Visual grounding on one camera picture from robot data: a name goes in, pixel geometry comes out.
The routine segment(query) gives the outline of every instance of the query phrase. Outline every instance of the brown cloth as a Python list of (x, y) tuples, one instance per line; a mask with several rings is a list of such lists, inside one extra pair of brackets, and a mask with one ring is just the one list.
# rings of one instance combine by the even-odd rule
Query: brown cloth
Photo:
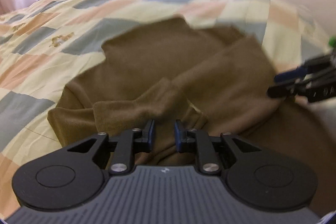
[(48, 113), (63, 146), (97, 132), (143, 127), (151, 118), (154, 149), (136, 163), (187, 164), (194, 156), (177, 154), (174, 146), (174, 121), (181, 119), (186, 128), (241, 133), (305, 162), (320, 182), (311, 208), (320, 215), (336, 208), (335, 145), (310, 112), (266, 96), (275, 72), (254, 37), (233, 27), (194, 30), (174, 18), (102, 48), (106, 60), (71, 80)]

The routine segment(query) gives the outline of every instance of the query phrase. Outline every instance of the checkered blanket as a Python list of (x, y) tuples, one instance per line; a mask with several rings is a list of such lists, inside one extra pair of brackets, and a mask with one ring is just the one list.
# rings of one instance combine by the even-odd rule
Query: checkered blanket
[(309, 13), (283, 0), (39, 0), (0, 16), (0, 218), (18, 207), (17, 168), (61, 147), (47, 112), (64, 85), (104, 60), (105, 40), (176, 15), (255, 34), (279, 71), (327, 49)]

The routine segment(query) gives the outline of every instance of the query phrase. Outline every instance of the metal screw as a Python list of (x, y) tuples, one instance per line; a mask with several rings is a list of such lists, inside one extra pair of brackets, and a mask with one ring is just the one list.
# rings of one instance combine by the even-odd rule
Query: metal screw
[(219, 170), (219, 165), (218, 164), (213, 164), (213, 163), (209, 163), (209, 164), (204, 164), (203, 165), (203, 170), (206, 172), (216, 172)]
[(127, 165), (125, 165), (125, 164), (113, 164), (112, 166), (111, 166), (111, 170), (113, 171), (113, 172), (124, 172), (124, 171), (126, 171), (127, 170)]

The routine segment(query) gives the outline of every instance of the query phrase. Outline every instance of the black circular disc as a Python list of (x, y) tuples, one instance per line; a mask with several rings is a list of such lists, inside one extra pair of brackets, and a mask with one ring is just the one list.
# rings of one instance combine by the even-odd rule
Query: black circular disc
[(71, 183), (75, 177), (76, 173), (70, 167), (52, 165), (39, 170), (36, 180), (45, 187), (57, 188)]
[(101, 188), (100, 168), (83, 154), (41, 157), (18, 169), (12, 180), (21, 205), (36, 210), (71, 208), (90, 199)]
[(238, 199), (267, 211), (296, 210), (315, 194), (317, 177), (283, 155), (246, 153), (230, 168), (226, 184)]

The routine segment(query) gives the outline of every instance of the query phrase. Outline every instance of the gray ribbed surface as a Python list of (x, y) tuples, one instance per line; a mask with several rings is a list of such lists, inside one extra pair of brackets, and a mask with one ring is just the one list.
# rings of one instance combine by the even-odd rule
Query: gray ribbed surface
[(194, 167), (138, 166), (133, 174), (113, 177), (105, 190), (82, 207), (59, 213), (20, 208), (8, 224), (313, 224), (304, 208), (289, 213), (254, 210), (235, 200), (217, 177)]

